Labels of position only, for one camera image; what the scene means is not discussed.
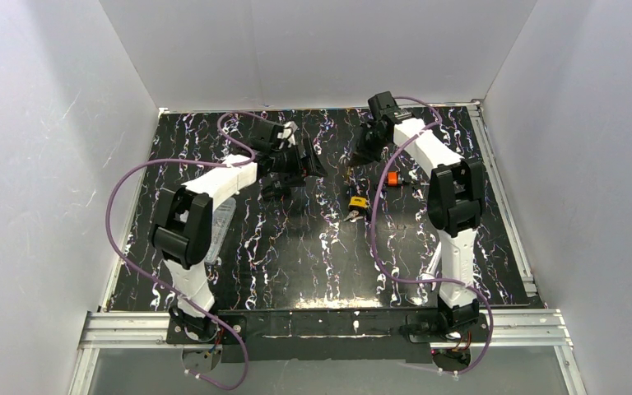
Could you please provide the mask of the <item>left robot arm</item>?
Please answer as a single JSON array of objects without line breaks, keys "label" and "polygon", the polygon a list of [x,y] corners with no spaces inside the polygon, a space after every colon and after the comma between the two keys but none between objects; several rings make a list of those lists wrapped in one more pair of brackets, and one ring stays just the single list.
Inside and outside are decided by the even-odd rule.
[{"label": "left robot arm", "polygon": [[175,190],[160,191],[150,241],[170,271],[178,296],[170,317],[204,342],[220,328],[206,316],[215,302],[205,263],[213,238],[221,234],[213,229],[217,210],[241,189],[270,174],[278,177],[262,189],[266,200],[288,197],[293,188],[305,186],[309,176],[328,174],[309,137],[296,140],[296,129],[293,122],[257,120],[221,166]]}]

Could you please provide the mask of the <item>black padlock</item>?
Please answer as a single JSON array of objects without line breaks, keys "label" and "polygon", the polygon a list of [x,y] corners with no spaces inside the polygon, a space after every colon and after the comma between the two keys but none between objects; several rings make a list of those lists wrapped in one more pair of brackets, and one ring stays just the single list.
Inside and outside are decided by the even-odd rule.
[{"label": "black padlock", "polygon": [[301,188],[306,185],[305,178],[283,177],[274,180],[271,184],[261,190],[264,201],[277,201],[290,198],[294,188]]}]

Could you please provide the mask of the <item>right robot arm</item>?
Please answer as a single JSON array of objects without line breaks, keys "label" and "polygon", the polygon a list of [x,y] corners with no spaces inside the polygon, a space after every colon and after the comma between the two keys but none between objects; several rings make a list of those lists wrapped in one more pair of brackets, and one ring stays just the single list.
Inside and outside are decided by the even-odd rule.
[{"label": "right robot arm", "polygon": [[467,159],[438,139],[433,128],[442,124],[432,107],[434,121],[426,123],[400,107],[389,91],[368,100],[371,120],[363,123],[352,153],[352,166],[367,165],[382,158],[383,149],[397,146],[391,160],[406,152],[429,175],[426,212],[439,235],[440,278],[437,316],[421,325],[425,331],[463,332],[480,317],[481,294],[473,285],[474,246],[485,207],[484,166]]}]

